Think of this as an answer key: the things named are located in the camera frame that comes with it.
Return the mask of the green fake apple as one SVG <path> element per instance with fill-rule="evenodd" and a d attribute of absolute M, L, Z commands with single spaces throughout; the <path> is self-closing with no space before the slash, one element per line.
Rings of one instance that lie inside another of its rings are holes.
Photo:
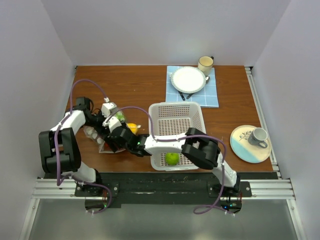
<path fill-rule="evenodd" d="M 180 156 L 178 153 L 167 153 L 165 155 L 165 162 L 169 166 L 177 165 L 179 161 L 180 161 Z"/>

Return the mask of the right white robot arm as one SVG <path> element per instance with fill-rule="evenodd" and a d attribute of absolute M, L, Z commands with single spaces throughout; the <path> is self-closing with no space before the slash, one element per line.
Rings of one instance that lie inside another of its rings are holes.
<path fill-rule="evenodd" d="M 177 135 L 157 136 L 135 135 L 127 126 L 118 126 L 111 131 L 109 139 L 138 157 L 162 153 L 182 154 L 198 168 L 211 170 L 218 178 L 223 194 L 233 197 L 241 190 L 239 174 L 225 160 L 225 143 L 196 128 L 190 127 L 187 132 Z"/>

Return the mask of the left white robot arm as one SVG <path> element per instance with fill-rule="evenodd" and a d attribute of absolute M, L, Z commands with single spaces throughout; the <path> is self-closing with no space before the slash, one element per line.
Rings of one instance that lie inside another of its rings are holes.
<path fill-rule="evenodd" d="M 99 109 L 94 112 L 94 103 L 87 97 L 78 97 L 75 105 L 51 130 L 38 135 L 42 169 L 56 175 L 56 184 L 72 179 L 82 192 L 99 196 L 104 191 L 99 172 L 82 162 L 76 133 L 83 126 L 89 127 L 104 140 L 108 131 L 102 126 L 105 117 Z"/>

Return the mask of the polka dot zip bag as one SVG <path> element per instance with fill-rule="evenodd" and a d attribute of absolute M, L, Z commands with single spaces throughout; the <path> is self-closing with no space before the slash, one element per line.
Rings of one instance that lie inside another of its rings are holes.
<path fill-rule="evenodd" d="M 118 153 L 125 148 L 115 141 L 112 131 L 117 127 L 127 127 L 126 118 L 117 105 L 113 102 L 103 103 L 97 112 L 86 108 L 83 110 L 85 116 L 85 128 L 90 129 L 88 133 L 99 145 L 102 152 Z"/>

